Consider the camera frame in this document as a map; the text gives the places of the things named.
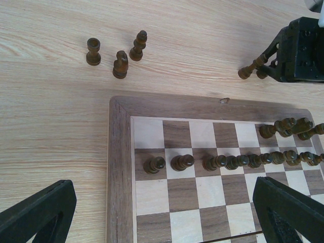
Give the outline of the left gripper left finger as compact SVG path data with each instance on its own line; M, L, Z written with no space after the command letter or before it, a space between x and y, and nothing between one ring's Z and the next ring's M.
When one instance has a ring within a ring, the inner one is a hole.
M1 212L1 242L66 242L76 195L71 180L59 180Z

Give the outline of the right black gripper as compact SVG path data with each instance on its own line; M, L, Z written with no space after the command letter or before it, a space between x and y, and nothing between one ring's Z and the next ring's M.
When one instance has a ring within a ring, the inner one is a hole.
M318 20L301 17L282 28L261 54L267 62L275 53L279 59L261 70L283 83L323 83L323 28Z

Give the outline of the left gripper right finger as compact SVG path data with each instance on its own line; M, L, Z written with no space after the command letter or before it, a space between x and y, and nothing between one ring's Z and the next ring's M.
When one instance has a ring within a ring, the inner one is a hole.
M253 203L267 242L323 242L323 204L270 177L258 177Z

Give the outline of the dark chess piece cluster back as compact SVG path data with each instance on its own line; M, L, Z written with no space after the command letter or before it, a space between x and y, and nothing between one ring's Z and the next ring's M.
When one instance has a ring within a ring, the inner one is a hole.
M252 62L251 65L241 68L238 71L238 76L241 79L247 79L247 78L249 78L251 76L251 74L252 74L252 72L253 72L254 69L257 69L257 68L261 67L267 61L268 61L268 58L264 54L260 55L258 58L256 58Z

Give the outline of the dark pawn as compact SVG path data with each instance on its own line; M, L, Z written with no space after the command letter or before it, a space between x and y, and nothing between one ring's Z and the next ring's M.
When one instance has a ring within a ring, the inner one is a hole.
M320 154L320 155L313 154L313 160L308 161L307 164L310 165L310 166L317 166L321 162L323 162L323 157L324 157L323 153Z
M191 167L194 164L194 157L190 154L186 155L177 155L172 158L170 165L171 168L175 171L184 171L188 167Z
M283 120L277 120L274 125L262 125L259 128L260 135L265 138L271 138L276 132L284 132L285 130L291 129L296 125L297 121L295 118L285 118Z
M273 162L273 156L270 153L264 154L250 154L248 155L249 164L248 166L252 169L258 168L261 165L271 164Z
M284 162L294 161L297 159L297 153L293 150L288 150L284 152L274 151L271 152L272 163L275 165L283 164Z
M287 164L289 166L297 166L299 165L302 161L303 162L310 162L314 159L313 153L307 151L307 152L301 152L300 154L297 155L297 158L295 160L288 161Z
M202 165L207 171L215 171L217 168L225 167L227 165L227 159L224 155L209 155L203 159Z
M227 164L225 166L228 170L236 170L238 167L248 165L250 160L247 155L230 155L226 157Z
M162 170L166 165L166 161L163 157L157 156L148 161L143 165L143 169L148 174L156 174Z

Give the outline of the dark knight group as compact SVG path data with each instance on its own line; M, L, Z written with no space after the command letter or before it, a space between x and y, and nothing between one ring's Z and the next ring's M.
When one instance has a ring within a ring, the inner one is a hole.
M303 117L298 119L296 124L292 128L288 130L284 130L283 132L279 132L279 134L282 137L289 137L293 134L300 134L303 132L307 132L312 128L313 128L313 122L310 121L308 118Z

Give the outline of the wooden chess board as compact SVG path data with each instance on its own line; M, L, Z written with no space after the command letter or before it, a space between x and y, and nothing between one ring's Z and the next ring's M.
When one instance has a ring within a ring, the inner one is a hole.
M293 150L320 155L320 136L264 139L259 128L285 118L312 120L306 109L219 100L115 96L109 102L107 242L265 242L253 191L271 177L323 202L323 164L287 163L215 171L211 156ZM175 171L170 162L190 154L194 164ZM161 156L166 165L148 174L143 165Z

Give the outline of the dark chess piece tall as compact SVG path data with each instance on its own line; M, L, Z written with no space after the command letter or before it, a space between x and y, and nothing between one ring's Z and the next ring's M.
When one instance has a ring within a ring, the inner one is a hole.
M324 134L324 123L316 125L314 128L310 129L307 132L298 134L298 138L302 141L309 140L314 135L323 135Z

